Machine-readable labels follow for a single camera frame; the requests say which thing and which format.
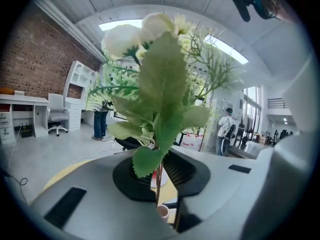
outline skylight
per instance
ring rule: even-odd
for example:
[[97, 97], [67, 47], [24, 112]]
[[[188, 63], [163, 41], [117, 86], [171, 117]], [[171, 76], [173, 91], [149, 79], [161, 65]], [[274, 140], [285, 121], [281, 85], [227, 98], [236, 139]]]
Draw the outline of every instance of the skylight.
[[127, 20], [112, 21], [112, 22], [100, 24], [99, 27], [101, 28], [102, 31], [106, 31], [106, 30], [113, 29], [116, 26], [124, 25], [124, 24], [130, 24], [137, 28], [141, 28], [142, 19], [127, 19]]
[[218, 49], [230, 55], [232, 58], [240, 62], [242, 65], [248, 63], [249, 61], [243, 57], [239, 52], [233, 49], [231, 46], [227, 45], [225, 42], [213, 37], [212, 35], [207, 35], [204, 41], [208, 44], [214, 43]]

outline white shirt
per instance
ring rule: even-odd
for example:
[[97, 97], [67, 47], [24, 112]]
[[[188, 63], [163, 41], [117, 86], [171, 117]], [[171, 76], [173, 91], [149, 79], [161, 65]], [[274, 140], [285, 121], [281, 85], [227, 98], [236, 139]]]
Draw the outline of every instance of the white shirt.
[[234, 120], [232, 119], [231, 116], [224, 116], [220, 119], [220, 121], [218, 122], [218, 125], [221, 126], [219, 132], [218, 132], [218, 137], [221, 137], [222, 134], [225, 131], [225, 127], [229, 126], [229, 125], [233, 125]]

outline jeans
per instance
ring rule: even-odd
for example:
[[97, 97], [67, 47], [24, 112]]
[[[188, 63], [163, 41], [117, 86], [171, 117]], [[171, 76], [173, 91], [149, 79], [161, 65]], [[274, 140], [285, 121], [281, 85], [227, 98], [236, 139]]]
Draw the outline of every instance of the jeans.
[[93, 130], [94, 130], [95, 138], [101, 139], [103, 136], [106, 136], [107, 114], [108, 114], [108, 111], [106, 112], [94, 111]]
[[230, 140], [225, 139], [223, 142], [223, 153], [221, 152], [221, 146], [222, 141], [224, 140], [224, 137], [217, 137], [216, 138], [216, 155], [217, 156], [227, 156], [229, 154], [229, 146], [230, 146]]

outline ceiling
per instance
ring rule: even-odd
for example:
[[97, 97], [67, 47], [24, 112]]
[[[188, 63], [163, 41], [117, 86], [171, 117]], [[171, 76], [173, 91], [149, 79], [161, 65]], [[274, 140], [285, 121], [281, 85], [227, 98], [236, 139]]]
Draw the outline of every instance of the ceiling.
[[241, 66], [243, 84], [238, 89], [293, 79], [310, 53], [310, 46], [295, 24], [264, 20], [249, 7], [250, 22], [241, 19], [232, 0], [48, 0], [101, 51], [104, 36], [99, 24], [142, 19], [151, 12], [171, 18], [186, 15], [198, 27], [212, 28], [249, 63]]
[[268, 118], [274, 123], [284, 124], [284, 118], [286, 118], [289, 125], [295, 125], [294, 117], [292, 115], [281, 115], [281, 114], [268, 114]]

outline brick wall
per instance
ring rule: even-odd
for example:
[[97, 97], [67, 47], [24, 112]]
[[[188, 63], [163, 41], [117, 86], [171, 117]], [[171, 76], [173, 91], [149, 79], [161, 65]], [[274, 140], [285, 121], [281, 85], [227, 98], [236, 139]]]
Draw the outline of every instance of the brick wall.
[[[31, 3], [9, 34], [0, 67], [0, 86], [48, 98], [63, 94], [73, 61], [94, 71], [101, 62]], [[82, 88], [71, 86], [68, 97], [81, 97]]]

